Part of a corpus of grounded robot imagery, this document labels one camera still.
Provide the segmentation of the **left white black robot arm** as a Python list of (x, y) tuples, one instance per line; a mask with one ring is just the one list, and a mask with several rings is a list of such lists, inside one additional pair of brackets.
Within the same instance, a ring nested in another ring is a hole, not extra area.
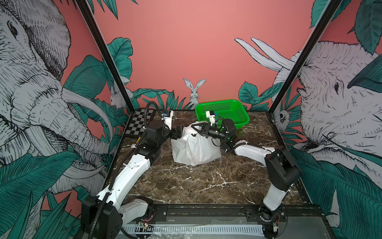
[(154, 217), (150, 201), (141, 198), (123, 204), (128, 192), (137, 180), (155, 162), (161, 147), (169, 139), (182, 137), (183, 127), (169, 127), (160, 120), (148, 123), (144, 137), (129, 155), (125, 167), (118, 166), (118, 175), (96, 196), (88, 196), (81, 207), (81, 222), (77, 239), (114, 239), (128, 223), (147, 217)]

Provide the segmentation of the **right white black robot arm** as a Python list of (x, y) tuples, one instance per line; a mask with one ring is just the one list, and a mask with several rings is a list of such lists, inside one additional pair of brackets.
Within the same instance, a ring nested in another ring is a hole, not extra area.
[(205, 138), (220, 140), (220, 148), (226, 153), (244, 156), (266, 166), (271, 185), (258, 213), (264, 222), (279, 219), (283, 200), (300, 178), (300, 168), (289, 150), (284, 146), (259, 147), (241, 140), (236, 136), (236, 126), (231, 119), (223, 119), (220, 127), (209, 122), (193, 123), (191, 127)]

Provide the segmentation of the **white plastic bag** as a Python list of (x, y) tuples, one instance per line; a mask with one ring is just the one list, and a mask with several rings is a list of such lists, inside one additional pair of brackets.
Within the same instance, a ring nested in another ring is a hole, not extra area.
[(174, 162), (196, 166), (221, 158), (220, 147), (214, 145), (217, 139), (200, 135), (192, 124), (183, 128), (181, 138), (171, 140)]

